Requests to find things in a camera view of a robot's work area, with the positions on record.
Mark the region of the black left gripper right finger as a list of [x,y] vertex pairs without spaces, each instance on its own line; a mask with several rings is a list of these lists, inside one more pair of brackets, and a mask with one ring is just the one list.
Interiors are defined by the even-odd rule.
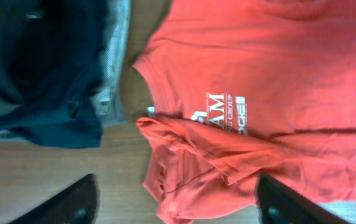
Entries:
[[261,174],[256,187],[262,224],[349,224],[268,174]]

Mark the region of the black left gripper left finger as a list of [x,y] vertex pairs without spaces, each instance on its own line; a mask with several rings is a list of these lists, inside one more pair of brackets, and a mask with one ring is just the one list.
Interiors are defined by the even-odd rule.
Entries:
[[99,197],[96,175],[88,174],[9,224],[94,224]]

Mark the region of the red t-shirt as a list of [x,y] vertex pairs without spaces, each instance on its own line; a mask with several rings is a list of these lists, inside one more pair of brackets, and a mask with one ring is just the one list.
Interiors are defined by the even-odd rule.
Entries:
[[134,68],[162,221],[254,205],[262,173],[356,200],[356,0],[173,0]]

